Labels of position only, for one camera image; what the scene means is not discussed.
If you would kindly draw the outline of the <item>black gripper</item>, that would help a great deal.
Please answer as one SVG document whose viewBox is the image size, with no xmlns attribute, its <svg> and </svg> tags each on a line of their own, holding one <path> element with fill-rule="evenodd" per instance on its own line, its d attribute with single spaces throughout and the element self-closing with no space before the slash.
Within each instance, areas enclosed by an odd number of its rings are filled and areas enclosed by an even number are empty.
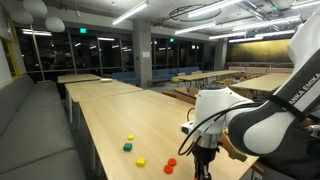
<svg viewBox="0 0 320 180">
<path fill-rule="evenodd" d="M 206 148 L 195 145 L 192 149 L 195 164 L 194 180 L 212 180 L 209 172 L 209 164 L 215 159 L 218 147 Z"/>
</svg>

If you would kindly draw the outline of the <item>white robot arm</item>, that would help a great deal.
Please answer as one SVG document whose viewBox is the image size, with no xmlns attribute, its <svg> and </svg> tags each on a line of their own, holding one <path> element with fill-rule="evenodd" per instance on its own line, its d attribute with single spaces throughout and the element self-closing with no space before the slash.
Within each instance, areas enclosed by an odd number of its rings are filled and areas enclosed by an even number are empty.
<svg viewBox="0 0 320 180">
<path fill-rule="evenodd" d="M 221 134 L 241 152 L 264 158 L 263 180 L 319 180 L 320 11 L 316 11 L 288 44 L 294 64 L 289 78 L 265 101 L 245 98 L 224 85 L 200 89 L 195 119 L 181 125 L 192 141 L 196 180 L 211 180 L 209 163 Z"/>
</svg>

